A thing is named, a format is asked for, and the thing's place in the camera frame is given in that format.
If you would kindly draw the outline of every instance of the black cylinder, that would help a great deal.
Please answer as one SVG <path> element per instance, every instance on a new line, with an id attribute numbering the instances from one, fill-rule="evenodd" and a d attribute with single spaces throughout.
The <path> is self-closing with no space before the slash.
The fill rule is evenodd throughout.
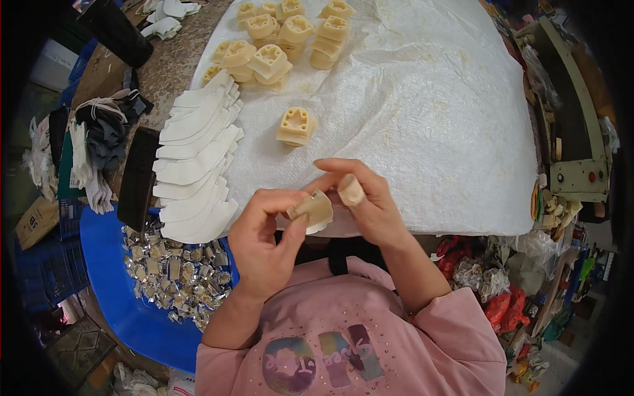
<path id="1" fill-rule="evenodd" d="M 128 66 L 139 68 L 154 47 L 112 0 L 94 0 L 77 21 Z"/>

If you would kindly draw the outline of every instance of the white sheet on table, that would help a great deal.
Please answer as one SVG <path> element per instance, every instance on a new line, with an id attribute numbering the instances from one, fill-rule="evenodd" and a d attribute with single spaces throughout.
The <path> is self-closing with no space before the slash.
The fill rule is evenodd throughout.
<path id="1" fill-rule="evenodd" d="M 216 46 L 248 39 L 227 10 L 190 89 Z M 327 0 L 305 1 L 313 22 Z M 423 234 L 516 235 L 530 230 L 536 179 L 522 68 L 476 0 L 349 0 L 353 33 L 332 70 L 306 51 L 283 93 L 248 86 L 236 126 L 245 137 L 227 170 L 242 211 L 258 188 L 301 188 L 313 160 L 359 158 L 387 178 L 407 228 Z M 282 113 L 301 106 L 319 125 L 309 144 L 275 139 Z M 358 234 L 345 210 L 320 236 Z"/>

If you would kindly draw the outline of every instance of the gray fabric piece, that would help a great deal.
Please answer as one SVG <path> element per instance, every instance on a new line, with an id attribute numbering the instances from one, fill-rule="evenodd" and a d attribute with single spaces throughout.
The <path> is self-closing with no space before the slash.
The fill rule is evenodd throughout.
<path id="1" fill-rule="evenodd" d="M 132 106 L 134 111 L 136 111 L 136 114 L 141 115 L 141 113 L 143 113 L 143 110 L 145 110 L 146 107 L 147 105 L 145 105 L 145 103 L 141 100 L 141 98 L 137 96 L 136 99 L 134 100 L 134 106 Z"/>

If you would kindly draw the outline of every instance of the beige plastic mold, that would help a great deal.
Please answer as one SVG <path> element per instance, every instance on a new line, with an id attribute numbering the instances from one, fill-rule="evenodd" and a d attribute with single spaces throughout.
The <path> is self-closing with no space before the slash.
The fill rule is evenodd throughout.
<path id="1" fill-rule="evenodd" d="M 261 84 L 264 84 L 265 86 L 269 86 L 271 84 L 275 84 L 276 82 L 278 82 L 279 80 L 281 80 L 281 78 L 290 71 L 290 69 L 293 68 L 293 64 L 289 61 L 285 61 L 284 62 L 284 66 L 282 66 L 281 69 L 279 69 L 279 71 L 277 71 L 277 73 L 273 74 L 270 78 L 265 78 L 263 75 L 261 75 L 260 73 L 254 72 L 253 73 L 253 77 L 256 79 L 256 81 L 258 81 Z"/>
<path id="2" fill-rule="evenodd" d="M 291 16 L 303 15 L 306 7 L 299 0 L 281 0 L 281 4 L 275 7 L 275 18 L 284 22 Z"/>
<path id="3" fill-rule="evenodd" d="M 253 40 L 253 46 L 256 47 L 257 49 L 260 49 L 264 46 L 267 46 L 269 44 L 275 44 L 275 38 L 273 39 L 258 39 L 258 40 Z"/>
<path id="4" fill-rule="evenodd" d="M 216 74 L 220 72 L 220 70 L 222 70 L 222 68 L 220 68 L 219 65 L 216 65 L 216 64 L 211 65 L 207 69 L 205 74 L 202 76 L 202 86 L 206 86 L 207 83 L 210 82 L 211 79 L 213 79 L 216 76 Z"/>
<path id="5" fill-rule="evenodd" d="M 265 45 L 268 44 L 275 44 L 275 42 L 277 41 L 277 36 L 280 33 L 280 24 L 277 23 L 276 19 L 273 19 L 275 21 L 275 29 L 273 31 L 273 33 L 269 34 L 266 37 L 263 37 L 261 39 L 254 39 L 253 40 L 253 45 L 257 48 L 260 49 L 262 47 L 264 47 Z"/>
<path id="6" fill-rule="evenodd" d="M 355 207 L 365 198 L 363 187 L 361 187 L 359 180 L 352 173 L 346 174 L 341 179 L 337 186 L 337 192 L 341 202 L 347 207 Z"/>
<path id="7" fill-rule="evenodd" d="M 253 76 L 253 69 L 247 67 L 246 65 L 234 66 L 234 67 L 228 67 L 227 73 L 231 74 L 234 79 L 236 78 L 237 75 L 251 78 Z"/>
<path id="8" fill-rule="evenodd" d="M 264 3 L 257 9 L 258 15 L 268 14 L 275 18 L 275 3 Z"/>
<path id="9" fill-rule="evenodd" d="M 315 56 L 315 53 L 319 53 L 319 51 L 313 51 L 309 59 L 309 62 L 312 67 L 320 69 L 320 70 L 328 70 L 328 69 L 331 69 L 335 65 L 335 62 L 329 62 L 329 61 L 320 59 L 319 55 Z"/>
<path id="10" fill-rule="evenodd" d="M 255 78 L 251 77 L 249 80 L 243 81 L 243 82 L 239 82 L 240 86 L 244 87 L 244 86 L 254 86 L 257 85 L 257 81 Z"/>
<path id="11" fill-rule="evenodd" d="M 326 44 L 330 44 L 331 46 L 336 47 L 336 48 L 342 48 L 344 46 L 344 42 L 345 42 L 345 41 L 338 41 L 338 40 L 328 39 L 326 37 L 323 37 L 322 35 L 316 35 L 315 36 L 315 41 L 325 42 Z"/>
<path id="12" fill-rule="evenodd" d="M 270 79 L 286 65 L 287 59 L 280 47 L 269 44 L 258 49 L 247 66 L 265 79 Z"/>
<path id="13" fill-rule="evenodd" d="M 334 45 L 329 44 L 327 42 L 323 42 L 323 41 L 313 41 L 313 43 L 308 48 L 318 51 L 320 53 L 323 53 L 325 56 L 329 58 L 334 58 L 334 59 L 331 59 L 332 61 L 336 60 L 339 57 L 339 54 L 341 54 L 341 47 L 337 48 Z"/>
<path id="14" fill-rule="evenodd" d="M 280 39 L 279 37 L 275 41 L 275 44 L 280 48 L 287 48 L 287 49 L 300 49 L 300 48 L 303 48 L 305 45 L 304 42 L 290 42 L 288 40 Z"/>
<path id="15" fill-rule="evenodd" d="M 328 18 L 331 15 L 338 16 L 345 20 L 350 20 L 350 17 L 356 14 L 356 10 L 352 8 L 350 4 L 345 1 L 330 1 L 321 11 L 321 14 L 317 18 Z"/>
<path id="16" fill-rule="evenodd" d="M 268 89 L 270 91 L 274 91 L 277 93 L 280 93 L 282 91 L 284 91 L 284 89 L 286 88 L 286 83 L 288 82 L 288 78 L 290 77 L 290 73 L 286 73 L 285 75 L 283 75 L 280 80 L 274 84 L 262 84 L 261 82 L 259 82 L 258 80 L 256 80 L 256 85 L 260 88 L 264 88 L 264 89 Z"/>
<path id="17" fill-rule="evenodd" d="M 224 53 L 227 52 L 227 48 L 229 48 L 230 45 L 231 41 L 221 42 L 220 45 L 216 47 L 214 54 L 211 56 L 211 61 L 214 63 L 220 63 L 224 57 Z"/>
<path id="18" fill-rule="evenodd" d="M 246 65 L 253 55 L 256 53 L 256 47 L 252 46 L 245 40 L 234 41 L 231 43 L 227 52 L 224 53 L 220 61 L 220 67 L 235 67 Z"/>
<path id="19" fill-rule="evenodd" d="M 235 80 L 235 82 L 247 82 L 250 79 L 253 79 L 252 75 L 234 74 L 232 77 Z"/>
<path id="20" fill-rule="evenodd" d="M 247 20 L 247 34 L 252 39 L 263 39 L 264 37 L 271 35 L 275 31 L 275 27 L 278 25 L 277 20 L 271 15 L 264 14 L 254 16 Z"/>
<path id="21" fill-rule="evenodd" d="M 280 29 L 278 39 L 304 42 L 313 35 L 314 25 L 304 15 L 291 16 Z"/>
<path id="22" fill-rule="evenodd" d="M 350 22 L 338 16 L 329 16 L 328 19 L 322 19 L 315 26 L 316 35 L 326 37 L 327 39 L 343 41 L 350 38 Z"/>
<path id="23" fill-rule="evenodd" d="M 238 14 L 236 19 L 238 20 L 238 28 L 246 29 L 247 28 L 247 20 L 257 16 L 256 6 L 253 3 L 245 3 L 238 8 Z"/>
<path id="24" fill-rule="evenodd" d="M 337 59 L 339 59 L 339 55 L 341 54 L 341 50 L 336 52 L 333 56 L 330 56 L 326 53 L 323 53 L 321 51 L 318 51 L 317 49 L 315 49 L 312 53 L 312 56 L 314 56 L 316 59 L 321 59 L 323 61 L 326 62 L 336 62 Z"/>
<path id="25" fill-rule="evenodd" d="M 282 51 L 284 51 L 286 53 L 288 61 L 289 62 L 294 62 L 294 61 L 298 60 L 302 56 L 302 53 L 304 52 L 304 48 L 306 48 L 306 45 L 303 44 L 299 48 L 282 45 L 282 46 L 280 46 L 280 48 L 281 48 Z"/>
<path id="26" fill-rule="evenodd" d="M 315 190 L 302 203 L 294 208 L 288 208 L 286 213 L 291 221 L 303 214 L 308 214 L 306 235 L 310 235 L 323 230 L 332 222 L 332 202 L 322 191 Z"/>
<path id="27" fill-rule="evenodd" d="M 276 139 L 290 146 L 304 146 L 316 126 L 317 120 L 305 108 L 291 107 L 281 117 Z"/>

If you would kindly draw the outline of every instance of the pink sweatshirt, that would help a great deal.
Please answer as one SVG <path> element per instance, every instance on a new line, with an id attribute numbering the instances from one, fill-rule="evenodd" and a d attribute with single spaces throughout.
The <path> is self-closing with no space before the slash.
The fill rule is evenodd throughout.
<path id="1" fill-rule="evenodd" d="M 434 299 L 410 323 L 388 273 L 348 257 L 299 265 L 262 309 L 250 349 L 200 344 L 196 396 L 503 395 L 506 357 L 473 292 Z"/>

